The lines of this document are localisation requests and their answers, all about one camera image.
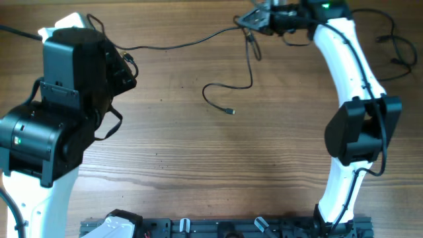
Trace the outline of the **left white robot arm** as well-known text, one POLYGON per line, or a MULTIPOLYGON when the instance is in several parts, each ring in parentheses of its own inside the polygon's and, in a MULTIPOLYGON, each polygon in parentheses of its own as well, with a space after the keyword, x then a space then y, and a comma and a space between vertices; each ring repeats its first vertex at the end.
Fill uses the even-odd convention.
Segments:
POLYGON ((1 118, 1 197, 8 237, 63 237, 85 150, 96 141, 113 99, 137 84, 93 15, 72 13, 36 36, 43 75, 29 97, 1 118))

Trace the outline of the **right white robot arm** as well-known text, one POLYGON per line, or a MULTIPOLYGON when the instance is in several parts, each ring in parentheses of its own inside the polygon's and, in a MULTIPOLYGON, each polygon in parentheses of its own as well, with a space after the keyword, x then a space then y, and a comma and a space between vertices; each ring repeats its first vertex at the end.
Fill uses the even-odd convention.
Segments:
POLYGON ((339 233, 353 220, 354 203, 366 175, 385 172, 387 148, 401 115, 399 97, 390 97, 372 73, 345 1, 253 2, 236 23, 265 35, 306 30, 322 53, 334 81, 338 112, 325 128, 332 157, 325 193, 317 205, 323 232, 339 233))

